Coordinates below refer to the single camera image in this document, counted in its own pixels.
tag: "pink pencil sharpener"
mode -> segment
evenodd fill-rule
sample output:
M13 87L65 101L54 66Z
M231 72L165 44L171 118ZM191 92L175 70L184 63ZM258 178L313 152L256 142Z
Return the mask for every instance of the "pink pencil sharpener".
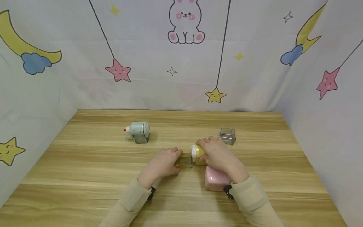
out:
M205 189L207 191L223 191L223 188L230 184L231 180L225 172L207 166L205 169Z

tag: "mint green pencil sharpener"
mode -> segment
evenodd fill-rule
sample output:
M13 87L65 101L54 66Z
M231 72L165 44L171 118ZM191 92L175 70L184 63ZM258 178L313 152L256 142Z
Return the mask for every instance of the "mint green pencil sharpener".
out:
M147 121L133 122L130 126L127 126L124 131L130 133L130 136L126 136L127 139L133 139L135 143L147 143L149 142L150 126Z

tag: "transparent shavings container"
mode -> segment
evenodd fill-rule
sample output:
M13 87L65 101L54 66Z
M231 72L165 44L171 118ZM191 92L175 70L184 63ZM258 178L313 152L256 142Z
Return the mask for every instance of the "transparent shavings container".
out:
M193 161L190 153L182 154L174 164L175 167L192 168Z
M236 141L236 130L221 128L219 137L222 138L225 144L233 145Z

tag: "white pencil insertion cap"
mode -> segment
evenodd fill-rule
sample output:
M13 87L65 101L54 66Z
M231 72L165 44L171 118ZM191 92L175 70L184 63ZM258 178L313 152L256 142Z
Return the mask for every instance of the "white pencil insertion cap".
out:
M197 161L197 148L196 148L195 144L192 145L191 156L192 156L192 162L196 162Z

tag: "yellow crescent moon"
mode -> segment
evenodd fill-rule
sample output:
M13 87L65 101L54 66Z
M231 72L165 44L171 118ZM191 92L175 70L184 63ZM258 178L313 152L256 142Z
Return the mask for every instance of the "yellow crescent moon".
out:
M318 11L316 11L302 26L296 37L296 46L303 44L302 53L305 53L321 36L315 37L314 39L308 39L308 35L314 28L315 23L318 21L321 12L323 11L326 4L324 4Z
M13 28L8 10L0 12L0 37L3 39L4 43L19 56L23 53L37 53L40 56L48 58L52 64L59 62L62 58L61 51L43 51L20 38Z

